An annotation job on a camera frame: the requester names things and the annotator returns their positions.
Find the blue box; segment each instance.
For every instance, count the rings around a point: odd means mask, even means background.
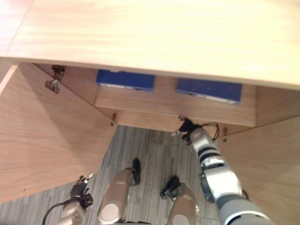
[[[180,78],[176,91],[200,98],[206,98],[219,102],[237,104],[240,102],[242,84],[206,81]]]
[[[154,75],[100,69],[96,82],[107,87],[153,91],[154,79]]]

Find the cabinet door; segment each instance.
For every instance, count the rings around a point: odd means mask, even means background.
[[[61,84],[46,89],[51,79],[20,63],[0,85],[1,202],[97,172],[113,137],[108,117]]]
[[[300,221],[300,117],[228,136],[220,149],[243,188],[277,225]]]

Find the wire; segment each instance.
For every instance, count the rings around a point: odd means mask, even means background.
[[[204,126],[216,126],[216,132],[214,137],[212,138],[213,141],[217,140],[217,138],[219,137],[220,134],[220,127],[218,123],[203,123],[202,125],[200,125],[201,127]]]
[[[48,211],[45,213],[44,215],[44,218],[43,218],[43,223],[42,225],[45,225],[45,222],[46,222],[46,218],[47,216],[49,215],[49,213],[51,212],[51,210],[53,210],[54,208],[58,207],[58,206],[61,206],[61,205],[64,205],[66,203],[71,203],[71,202],[80,202],[79,199],[74,199],[74,198],[71,198],[69,200],[66,200],[64,202],[60,202],[60,203],[57,203],[55,205],[53,205],[50,209],[48,209]]]
[[[247,193],[244,189],[242,190],[242,192],[243,192],[243,194],[246,196],[246,198],[247,198],[248,200],[250,200],[248,193]]]

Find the metal bracket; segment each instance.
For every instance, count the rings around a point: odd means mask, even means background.
[[[60,89],[58,88],[58,84],[60,83],[62,76],[65,73],[65,66],[52,65],[51,70],[54,72],[53,80],[46,81],[44,83],[44,87],[58,94]]]
[[[228,132],[228,129],[227,127],[224,127],[223,128],[223,137],[222,137],[222,142],[227,142],[227,132]]]
[[[112,115],[112,122],[111,122],[111,126],[113,127],[114,124],[117,122],[117,113],[114,112],[113,115]]]

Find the gray carpet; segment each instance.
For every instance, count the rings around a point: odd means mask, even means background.
[[[89,183],[94,204],[87,210],[85,225],[97,224],[97,212],[106,187],[118,171],[131,166],[135,157],[142,164],[142,181],[130,188],[127,221],[165,225],[173,203],[162,200],[159,192],[172,175],[178,175],[199,201],[197,224],[219,225],[216,206],[208,203],[202,195],[199,163],[193,149],[186,147],[180,137],[171,137],[168,132],[125,126],[118,127],[101,168]],[[48,208],[69,198],[72,185],[66,184],[2,204],[0,225],[41,225]],[[46,225],[56,225],[60,211],[61,207],[54,209]]]

